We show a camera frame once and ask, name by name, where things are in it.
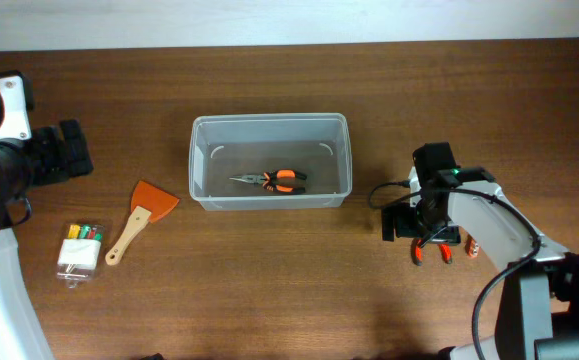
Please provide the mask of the red black cutting pliers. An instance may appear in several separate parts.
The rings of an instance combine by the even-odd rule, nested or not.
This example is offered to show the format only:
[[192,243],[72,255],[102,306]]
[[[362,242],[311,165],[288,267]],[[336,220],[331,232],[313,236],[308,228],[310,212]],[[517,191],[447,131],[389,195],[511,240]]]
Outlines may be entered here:
[[[411,243],[411,257],[412,261],[416,266],[421,266],[423,263],[422,248],[420,247],[421,240],[414,238]],[[439,244],[439,250],[441,252],[442,259],[445,264],[453,263],[453,256],[451,249],[448,245]]]

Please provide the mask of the orange black long-nose pliers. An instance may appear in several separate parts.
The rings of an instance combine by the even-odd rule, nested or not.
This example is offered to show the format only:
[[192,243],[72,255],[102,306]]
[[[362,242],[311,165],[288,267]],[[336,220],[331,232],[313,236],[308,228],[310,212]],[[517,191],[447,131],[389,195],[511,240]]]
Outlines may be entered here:
[[296,170],[280,169],[256,174],[243,174],[230,177],[230,180],[246,184],[259,185],[263,189],[288,195],[299,195],[306,192],[299,181],[306,181],[307,175]]

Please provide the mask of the clear plastic container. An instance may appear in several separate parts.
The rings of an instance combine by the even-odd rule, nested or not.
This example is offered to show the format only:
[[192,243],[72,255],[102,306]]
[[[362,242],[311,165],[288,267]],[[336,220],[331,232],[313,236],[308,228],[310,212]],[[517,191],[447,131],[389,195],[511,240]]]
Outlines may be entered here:
[[[237,178],[293,170],[301,195]],[[346,118],[339,113],[215,115],[197,118],[189,149],[190,196],[207,211],[338,207],[353,187]]]

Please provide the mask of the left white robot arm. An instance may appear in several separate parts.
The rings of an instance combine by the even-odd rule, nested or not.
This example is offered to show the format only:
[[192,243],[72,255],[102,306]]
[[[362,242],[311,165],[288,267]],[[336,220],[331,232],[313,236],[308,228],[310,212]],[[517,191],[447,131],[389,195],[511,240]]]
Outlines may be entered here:
[[0,72],[0,359],[50,359],[53,353],[25,288],[9,206],[20,202],[28,221],[33,188],[66,182],[93,170],[80,123],[62,120],[33,129],[29,80],[19,71]]

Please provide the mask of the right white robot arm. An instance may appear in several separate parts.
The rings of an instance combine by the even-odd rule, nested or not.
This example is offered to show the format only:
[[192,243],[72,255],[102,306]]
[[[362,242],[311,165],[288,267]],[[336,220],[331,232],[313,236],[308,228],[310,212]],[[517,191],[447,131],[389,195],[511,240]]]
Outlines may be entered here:
[[579,254],[535,227],[484,168],[412,169],[380,206],[383,237],[424,246],[463,229],[498,269],[478,295],[472,341],[441,359],[579,359]]

